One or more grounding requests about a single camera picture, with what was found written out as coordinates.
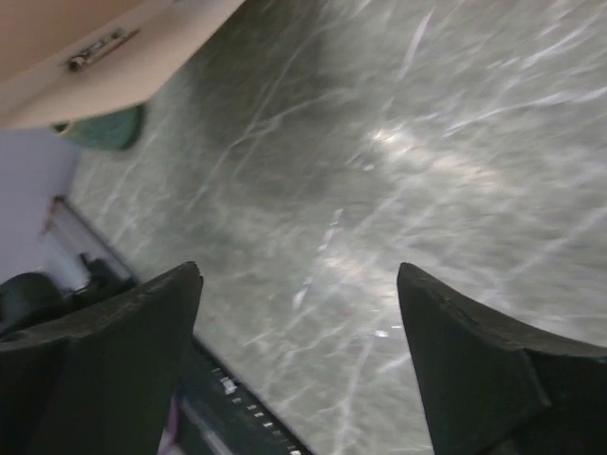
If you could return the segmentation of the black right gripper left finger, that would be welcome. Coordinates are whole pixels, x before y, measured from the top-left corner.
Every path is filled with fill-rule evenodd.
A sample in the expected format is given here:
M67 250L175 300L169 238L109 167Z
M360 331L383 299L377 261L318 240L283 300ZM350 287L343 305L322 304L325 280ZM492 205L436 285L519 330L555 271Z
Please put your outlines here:
M193 263L67 298L46 274L1 286L1 450L154 454L193 334Z

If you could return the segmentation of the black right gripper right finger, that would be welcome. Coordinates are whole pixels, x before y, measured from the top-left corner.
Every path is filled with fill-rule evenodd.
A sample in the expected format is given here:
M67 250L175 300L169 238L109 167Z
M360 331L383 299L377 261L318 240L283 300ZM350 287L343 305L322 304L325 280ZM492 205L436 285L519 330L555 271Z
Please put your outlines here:
M400 312L437 454L603 454L606 350L400 265Z

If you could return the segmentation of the tan paper folder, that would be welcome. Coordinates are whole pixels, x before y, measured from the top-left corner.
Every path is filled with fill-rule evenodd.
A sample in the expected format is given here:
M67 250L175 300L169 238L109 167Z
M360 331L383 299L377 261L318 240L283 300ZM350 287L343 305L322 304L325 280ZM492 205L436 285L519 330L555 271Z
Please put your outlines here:
M2 2L2 129L93 118L147 101L241 4Z

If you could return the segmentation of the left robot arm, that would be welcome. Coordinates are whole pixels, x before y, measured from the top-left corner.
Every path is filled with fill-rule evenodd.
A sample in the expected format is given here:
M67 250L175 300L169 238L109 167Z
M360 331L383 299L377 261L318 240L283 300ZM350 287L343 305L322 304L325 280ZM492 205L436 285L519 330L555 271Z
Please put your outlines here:
M67 309L61 289L44 273L27 272L1 284L1 336L7 336Z

